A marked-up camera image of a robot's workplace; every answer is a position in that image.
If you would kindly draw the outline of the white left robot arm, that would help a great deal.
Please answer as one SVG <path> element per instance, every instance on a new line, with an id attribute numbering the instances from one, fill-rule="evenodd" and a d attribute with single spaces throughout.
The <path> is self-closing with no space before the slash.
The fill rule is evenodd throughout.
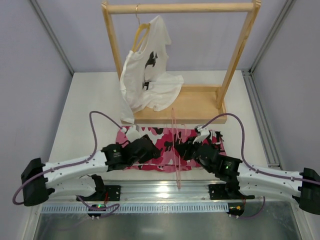
<path id="1" fill-rule="evenodd" d="M 84 201 L 102 201 L 107 193 L 101 173 L 124 170 L 161 156 L 147 135 L 122 146 L 110 144 L 91 156 L 54 164 L 40 158 L 29 162 L 21 174 L 22 204 L 42 204 L 55 197 L 76 196 Z"/>

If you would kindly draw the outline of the pink camouflage trousers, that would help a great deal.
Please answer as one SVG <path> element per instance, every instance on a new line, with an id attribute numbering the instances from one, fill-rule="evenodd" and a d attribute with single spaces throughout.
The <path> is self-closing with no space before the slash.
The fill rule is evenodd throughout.
<path id="1" fill-rule="evenodd" d="M 142 127 L 140 130 L 142 135 L 148 135 L 153 144 L 160 150 L 160 157 L 151 159 L 143 164 L 135 163 L 129 166 L 128 170 L 142 170 L 142 171 L 158 171 L 164 173 L 175 172 L 174 156 L 172 151 L 172 129 L 169 127 Z M 188 138 L 197 135 L 194 129 L 178 128 L 179 141 L 176 143 L 182 144 Z M 181 171 L 191 171 L 201 169 L 201 165 L 195 160 L 184 160 L 181 158 Z"/>

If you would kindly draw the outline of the pink wire clothes hanger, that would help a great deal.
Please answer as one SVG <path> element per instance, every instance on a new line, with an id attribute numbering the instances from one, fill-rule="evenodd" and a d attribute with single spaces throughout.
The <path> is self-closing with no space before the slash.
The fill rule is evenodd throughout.
<path id="1" fill-rule="evenodd" d="M 176 178 L 176 185 L 177 189 L 180 191 L 182 187 L 181 183 L 181 156 L 176 149 L 176 143 L 179 141 L 179 131 L 177 125 L 177 119 L 175 115 L 175 109 L 171 108 L 171 133 L 172 133 L 172 152 L 173 152 L 173 160 L 174 160 L 174 167 L 175 167 L 175 178 Z"/>

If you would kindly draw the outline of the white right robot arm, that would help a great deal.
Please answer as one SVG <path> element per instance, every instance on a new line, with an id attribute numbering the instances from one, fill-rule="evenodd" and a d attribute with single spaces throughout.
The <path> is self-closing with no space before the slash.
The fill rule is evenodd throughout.
<path id="1" fill-rule="evenodd" d="M 174 148 L 183 160 L 195 160 L 225 182 L 225 192 L 230 199 L 261 196 L 297 203 L 310 214 L 320 213 L 320 176 L 311 168 L 283 171 L 248 164 L 220 154 L 213 143 L 194 142 L 192 137 Z"/>

